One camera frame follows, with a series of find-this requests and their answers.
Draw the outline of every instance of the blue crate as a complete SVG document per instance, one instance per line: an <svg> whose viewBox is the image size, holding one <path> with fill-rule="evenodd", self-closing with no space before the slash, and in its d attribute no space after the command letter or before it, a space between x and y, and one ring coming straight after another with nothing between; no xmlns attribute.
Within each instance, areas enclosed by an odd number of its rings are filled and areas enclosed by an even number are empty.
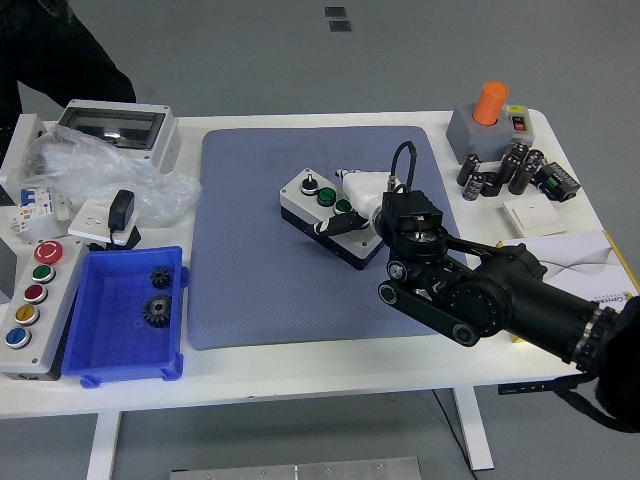
<svg viewBox="0 0 640 480"><path fill-rule="evenodd" d="M168 268L165 290L151 284L156 267ZM71 320L62 374L80 376L84 388L103 382L182 376L182 290L189 270L180 247L87 254ZM146 302L171 297L169 326L154 328L142 316Z"/></svg>

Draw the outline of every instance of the white table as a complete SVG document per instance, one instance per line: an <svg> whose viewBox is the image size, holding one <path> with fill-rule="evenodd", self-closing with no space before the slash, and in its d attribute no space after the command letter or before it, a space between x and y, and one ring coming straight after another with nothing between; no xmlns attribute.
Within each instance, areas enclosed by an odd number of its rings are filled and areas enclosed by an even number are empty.
<svg viewBox="0 0 640 480"><path fill-rule="evenodd" d="M490 245L514 238L515 232L501 209L505 200L514 198L506 189L495 198L481 197L475 202L462 199L461 187L455 181L460 166L445 137L450 117L451 112L413 112L181 118L182 149L176 170L199 175L202 138L216 129L419 126L428 135L461 238ZM535 147L575 178L546 118L531 111L531 119ZM525 195L535 193L532 187L529 189ZM569 232L602 228L582 190L575 199L555 206ZM9 232L6 216L6 211L0 212L0 235L26 258L31 248ZM180 245L184 264L189 266L193 222L192 213L175 228L143 230L138 248ZM385 278L386 273L381 271L381 282ZM0 375L0 418L98 413L88 475L97 479L110 476L123 411L453 388L472 468L488 469L493 468L493 462L473 386L545 380L576 372L530 344L511 343L505 332L482 339L473 348L431 335L199 352L188 343L185 325L183 321L181 351L185 366L180 380L105 383L98 389L85 390L77 378L26 382Z"/></svg>

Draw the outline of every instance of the table leg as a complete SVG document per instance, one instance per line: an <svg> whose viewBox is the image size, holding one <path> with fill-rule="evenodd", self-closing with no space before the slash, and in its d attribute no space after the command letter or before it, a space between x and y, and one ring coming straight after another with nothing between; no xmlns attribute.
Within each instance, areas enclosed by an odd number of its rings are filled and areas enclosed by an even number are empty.
<svg viewBox="0 0 640 480"><path fill-rule="evenodd" d="M98 414L87 480L109 480L111 478L119 428L120 412Z"/></svg>
<svg viewBox="0 0 640 480"><path fill-rule="evenodd" d="M469 453L471 470L493 469L489 442L487 442L487 435L484 431L473 387L454 388L453 395L458 407L458 416L460 417L464 441Z"/></svg>

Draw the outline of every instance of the blue button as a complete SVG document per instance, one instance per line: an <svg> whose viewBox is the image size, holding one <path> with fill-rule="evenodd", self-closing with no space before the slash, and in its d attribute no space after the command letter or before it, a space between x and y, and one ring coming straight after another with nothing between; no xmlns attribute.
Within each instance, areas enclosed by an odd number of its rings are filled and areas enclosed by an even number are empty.
<svg viewBox="0 0 640 480"><path fill-rule="evenodd" d="M22 327L16 327L7 333L6 342L11 348L22 348L31 340L31 332Z"/></svg>

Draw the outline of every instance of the button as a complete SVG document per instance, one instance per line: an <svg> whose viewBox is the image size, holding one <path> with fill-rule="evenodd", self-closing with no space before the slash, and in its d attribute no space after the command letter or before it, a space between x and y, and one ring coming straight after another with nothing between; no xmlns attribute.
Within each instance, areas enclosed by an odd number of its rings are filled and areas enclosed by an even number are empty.
<svg viewBox="0 0 640 480"><path fill-rule="evenodd" d="M15 350L24 347L31 340L31 332L26 328L16 327L9 330L5 337L7 345Z"/></svg>
<svg viewBox="0 0 640 480"><path fill-rule="evenodd" d="M308 174L307 178L300 182L300 191L308 197L316 194L318 191L318 181L313 178L313 175Z"/></svg>
<svg viewBox="0 0 640 480"><path fill-rule="evenodd" d="M17 311L15 315L16 322L23 327L33 325L40 318L40 311L33 305L23 305Z"/></svg>
<svg viewBox="0 0 640 480"><path fill-rule="evenodd" d="M318 204L323 207L331 207L336 203L336 191L331 187L323 187L318 190L318 196L316 197Z"/></svg>
<svg viewBox="0 0 640 480"><path fill-rule="evenodd" d="M513 122L514 130L517 130L519 132L525 132L527 130L527 127L524 124L523 117L512 117L511 121Z"/></svg>
<svg viewBox="0 0 640 480"><path fill-rule="evenodd" d="M24 290L24 300L27 303L38 304L44 302L47 298L47 289L44 286L34 283Z"/></svg>
<svg viewBox="0 0 640 480"><path fill-rule="evenodd" d="M33 256L39 263L53 265L62 258L62 245L55 240L47 240L36 247Z"/></svg>
<svg viewBox="0 0 640 480"><path fill-rule="evenodd" d="M347 213L351 211L351 202L346 198L342 198L338 200L333 206L333 211L336 215L340 215L341 213Z"/></svg>
<svg viewBox="0 0 640 480"><path fill-rule="evenodd" d="M31 273L33 281L38 283L49 283L55 276L56 271L49 265L38 265Z"/></svg>

